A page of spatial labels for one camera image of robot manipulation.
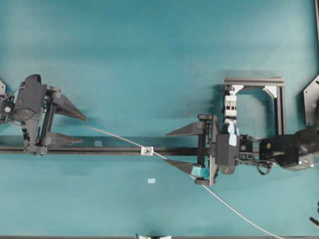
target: gray plastic part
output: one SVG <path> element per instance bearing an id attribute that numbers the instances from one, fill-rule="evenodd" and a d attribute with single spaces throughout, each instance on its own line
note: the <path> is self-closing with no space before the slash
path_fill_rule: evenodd
<path id="1" fill-rule="evenodd" d="M 82 143 L 83 139 L 77 137 L 70 137 L 61 133 L 47 132 L 42 144 L 48 145 L 48 149 L 58 148 L 64 145 L 73 143 Z"/>
<path id="2" fill-rule="evenodd" d="M 193 164 L 192 163 L 188 163 L 188 162 L 181 162 L 181 161 L 174 161 L 174 160 L 170 160 L 170 159 L 164 159 L 164 162 L 170 164 L 171 166 L 174 166 L 176 168 L 178 168 L 179 170 L 187 173 L 187 174 L 191 174 L 192 170 L 193 170 Z"/>
<path id="3" fill-rule="evenodd" d="M 39 113 L 43 104 L 46 93 L 46 85 L 41 84 L 41 77 L 39 75 L 28 76 L 21 86 L 25 86 L 24 89 L 20 89 L 14 110 L 29 109 L 35 114 Z"/>
<path id="4" fill-rule="evenodd" d="M 26 153 L 35 152 L 35 142 L 38 137 L 38 128 L 39 128 L 40 120 L 37 118 L 27 119 L 23 123 L 23 138 L 24 138 L 24 146 Z"/>
<path id="5" fill-rule="evenodd" d="M 165 136 L 177 136 L 177 135 L 200 135 L 204 133 L 206 123 L 203 121 L 191 123 L 182 128 L 173 130 L 167 133 Z"/>
<path id="6" fill-rule="evenodd" d="M 87 118 L 72 104 L 72 102 L 60 92 L 53 93 L 53 104 L 56 104 L 55 114 L 65 115 L 87 121 Z"/>
<path id="7" fill-rule="evenodd" d="M 239 143 L 236 146 L 229 144 L 230 134 L 218 134 L 216 142 L 215 162 L 224 174 L 232 174 L 236 168 L 236 158 L 239 158 Z"/>

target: white cable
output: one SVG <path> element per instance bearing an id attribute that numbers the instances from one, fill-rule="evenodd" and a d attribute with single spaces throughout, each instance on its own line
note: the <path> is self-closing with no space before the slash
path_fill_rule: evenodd
<path id="1" fill-rule="evenodd" d="M 261 230 L 262 232 L 272 236 L 272 237 L 275 237 L 277 239 L 285 239 L 285 238 L 282 238 L 280 236 L 277 236 L 263 228 L 261 228 L 260 226 L 254 224 L 252 221 L 250 221 L 249 219 L 247 219 L 244 215 L 240 214 L 238 211 L 236 211 L 236 209 L 234 209 L 232 206 L 230 206 L 228 203 L 226 203 L 221 197 L 219 197 L 216 193 L 214 193 L 213 191 L 211 191 L 207 186 L 205 185 L 202 185 L 211 195 L 213 195 L 215 198 L 217 198 L 220 202 L 222 202 L 226 207 L 228 207 L 230 210 L 232 210 L 234 213 L 236 213 L 238 216 L 240 216 L 242 219 L 244 219 L 246 222 L 248 222 L 249 224 L 253 225 L 255 228 Z"/>
<path id="2" fill-rule="evenodd" d="M 25 86 L 20 86 L 20 87 L 15 88 L 9 95 L 7 95 L 7 96 L 4 97 L 2 100 L 0 100 L 0 103 L 3 102 L 3 101 L 5 101 L 5 100 L 7 100 L 7 99 L 10 98 L 11 96 L 13 96 L 17 90 L 24 89 L 24 88 L 25 88 Z"/>
<path id="3" fill-rule="evenodd" d="M 120 136 L 118 136 L 118 135 L 116 135 L 116 134 L 109 133 L 109 132 L 106 132 L 106 131 L 103 131 L 103 130 L 101 130 L 101 129 L 97 129 L 97 128 L 94 128 L 94 127 L 89 127 L 89 126 L 84 126 L 84 127 L 87 127 L 87 128 L 93 129 L 93 130 L 95 130 L 95 131 L 102 132 L 102 133 L 108 134 L 108 135 L 110 135 L 110 136 L 119 138 L 119 139 L 121 139 L 121 140 L 123 140 L 123 141 L 129 142 L 129 143 L 134 144 L 134 145 L 136 145 L 136 146 L 138 146 L 138 147 L 145 148 L 144 146 L 142 146 L 142 145 L 140 145 L 140 144 L 138 144 L 138 143 L 135 143 L 135 142 L 133 142 L 133 141 L 130 141 L 130 140 L 126 139 L 126 138 L 122 138 L 122 137 L 120 137 Z M 159 154 L 159 153 L 154 152 L 154 154 L 156 154 L 157 156 L 159 156 L 159 157 L 161 157 L 161 158 L 167 160 L 166 157 L 164 157 L 163 155 L 161 155 L 161 154 Z M 266 233 L 266 234 L 268 234 L 268 235 L 270 235 L 270 236 L 272 236 L 272 237 L 275 237 L 275 238 L 277 238 L 277 239 L 285 239 L 285 238 L 282 238 L 282 237 L 280 237 L 280 236 L 277 236 L 277 235 L 275 235 L 275 234 L 273 234 L 273 233 L 271 233 L 271 232 L 269 232 L 269 231 L 267 231 L 267 230 L 261 228 L 260 226 L 254 224 L 252 221 L 250 221 L 249 219 L 247 219 L 244 215 L 242 215 L 242 214 L 240 214 L 238 211 L 236 211 L 236 209 L 234 209 L 232 206 L 230 206 L 230 205 L 229 205 L 227 202 L 225 202 L 221 197 L 219 197 L 217 194 L 215 194 L 213 191 L 211 191 L 207 186 L 205 186 L 205 185 L 202 185 L 202 186 L 203 186 L 211 195 L 213 195 L 215 198 L 217 198 L 222 204 L 224 204 L 226 207 L 228 207 L 230 210 L 232 210 L 235 214 L 237 214 L 238 216 L 240 216 L 243 220 L 245 220 L 245 221 L 248 222 L 249 224 L 253 225 L 255 228 L 257 228 L 257 229 L 261 230 L 262 232 L 264 232 L 264 233 Z"/>
<path id="4" fill-rule="evenodd" d="M 119 139 L 121 139 L 121 140 L 123 140 L 123 141 L 126 141 L 126 142 L 128 142 L 128 143 L 134 144 L 134 145 L 136 145 L 136 146 L 138 146 L 138 147 L 145 148 L 143 145 L 140 145 L 140 144 L 138 144 L 138 143 L 135 143 L 135 142 L 133 142 L 133 141 L 130 141 L 130 140 L 126 139 L 126 138 L 122 138 L 122 137 L 120 137 L 120 136 L 118 136 L 118 135 L 116 135 L 116 134 L 113 134 L 113 133 L 110 133 L 110 132 L 106 132 L 106 131 L 104 131 L 104 130 L 101 130 L 101 129 L 98 129 L 98 128 L 94 128 L 94 127 L 90 127 L 90 126 L 83 126 L 83 127 L 90 128 L 90 129 L 95 130 L 95 131 L 97 131 L 97 132 L 101 132 L 101 133 L 108 134 L 108 135 L 110 135 L 110 136 L 113 136 L 113 137 L 115 137 L 115 138 L 119 138 Z M 161 154 L 159 154 L 159 153 L 153 152 L 153 154 L 156 154 L 157 156 L 161 157 L 162 159 L 166 159 L 166 160 L 167 160 L 166 157 L 164 157 L 163 155 L 161 155 Z"/>

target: screw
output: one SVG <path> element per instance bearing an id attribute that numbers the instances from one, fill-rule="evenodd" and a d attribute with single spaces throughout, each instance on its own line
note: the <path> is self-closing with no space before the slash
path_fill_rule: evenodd
<path id="1" fill-rule="evenodd" d="M 247 147 L 246 147 L 245 145 L 241 145 L 241 146 L 240 146 L 240 150 L 241 150 L 241 151 L 245 151 L 246 149 L 247 149 Z"/>
<path id="2" fill-rule="evenodd" d="M 9 106 L 7 106 L 7 107 L 5 107 L 4 111 L 9 113 L 11 111 L 11 108 Z"/>

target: wire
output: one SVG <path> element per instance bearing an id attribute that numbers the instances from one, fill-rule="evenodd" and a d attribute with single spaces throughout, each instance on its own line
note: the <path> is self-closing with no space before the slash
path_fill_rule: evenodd
<path id="1" fill-rule="evenodd" d="M 270 173 L 270 170 L 271 170 L 271 166 L 269 165 L 268 167 L 266 167 L 266 172 L 262 171 L 259 167 L 258 164 L 256 164 L 256 168 L 257 168 L 257 171 L 261 174 L 261 175 L 267 175 Z"/>
<path id="2" fill-rule="evenodd" d="M 136 146 L 145 148 L 144 146 L 142 146 L 142 145 L 140 145 L 140 144 L 138 144 L 138 143 L 135 143 L 135 142 L 133 142 L 133 141 L 131 141 L 131 140 L 128 140 L 128 139 L 123 138 L 123 137 L 120 137 L 120 136 L 118 136 L 118 135 L 116 135 L 116 134 L 113 134 L 113 133 L 110 133 L 110 132 L 106 132 L 106 131 L 103 131 L 103 130 L 101 130 L 101 129 L 94 128 L 94 127 L 90 127 L 90 126 L 83 126 L 83 127 L 87 127 L 87 128 L 93 129 L 93 130 L 95 130 L 95 131 L 108 134 L 108 135 L 110 135 L 110 136 L 119 138 L 119 139 L 121 139 L 121 140 L 123 140 L 123 141 L 126 141 L 126 142 L 129 142 L 129 143 L 131 143 L 131 144 L 134 144 L 134 145 L 136 145 Z M 154 154 L 156 154 L 157 156 L 159 156 L 159 157 L 161 157 L 161 158 L 167 160 L 166 157 L 164 157 L 163 155 L 161 155 L 161 154 L 159 154 L 159 153 L 154 152 Z M 190 176 L 193 180 L 196 179 L 194 176 L 192 176 L 192 175 L 190 175 L 190 174 L 189 174 L 189 176 Z M 244 215 L 242 215 L 241 213 L 239 213 L 238 211 L 236 211 L 236 209 L 234 209 L 232 206 L 230 206 L 225 200 L 223 200 L 221 197 L 219 197 L 216 193 L 214 193 L 213 191 L 211 191 L 207 186 L 202 185 L 202 187 L 205 188 L 211 195 L 213 195 L 213 196 L 214 196 L 216 199 L 218 199 L 222 204 L 224 204 L 226 207 L 228 207 L 230 210 L 232 210 L 235 214 L 237 214 L 238 216 L 240 216 L 240 217 L 241 217 L 243 220 L 245 220 L 247 223 L 253 225 L 255 228 L 261 230 L 262 232 L 264 232 L 264 233 L 266 233 L 266 234 L 268 234 L 268 235 L 270 235 L 270 236 L 272 236 L 272 237 L 275 237 L 275 238 L 277 238 L 277 239 L 285 239 L 285 238 L 282 238 L 282 237 L 280 237 L 280 236 L 277 236 L 277 235 L 275 235 L 275 234 L 273 234 L 273 233 L 271 233 L 271 232 L 269 232 L 269 231 L 267 231 L 267 230 L 261 228 L 260 226 L 256 225 L 255 223 L 253 223 L 252 221 L 250 221 L 249 219 L 247 219 Z"/>
<path id="3" fill-rule="evenodd" d="M 15 88 L 9 95 L 7 95 L 7 96 L 4 97 L 2 100 L 0 100 L 0 103 L 3 102 L 3 101 L 5 101 L 5 100 L 7 100 L 7 99 L 10 98 L 10 97 L 12 97 L 12 96 L 16 93 L 17 90 L 24 89 L 24 88 L 25 88 L 25 86 L 21 86 L 21 87 Z"/>

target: small white paper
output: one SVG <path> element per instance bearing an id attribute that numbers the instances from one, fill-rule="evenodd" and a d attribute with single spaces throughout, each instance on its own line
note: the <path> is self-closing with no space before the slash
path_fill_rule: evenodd
<path id="1" fill-rule="evenodd" d="M 228 126 L 228 132 L 230 133 L 230 134 L 234 134 L 235 133 L 235 126 L 234 126 L 234 124 L 233 124 L 233 122 L 231 121 L 230 123 L 229 123 L 229 126 Z"/>
<path id="2" fill-rule="evenodd" d="M 148 183 L 155 183 L 156 182 L 156 179 L 155 178 L 149 178 L 148 179 Z"/>
<path id="3" fill-rule="evenodd" d="M 237 136 L 235 134 L 230 134 L 229 135 L 229 144 L 231 146 L 236 146 L 237 145 Z"/>

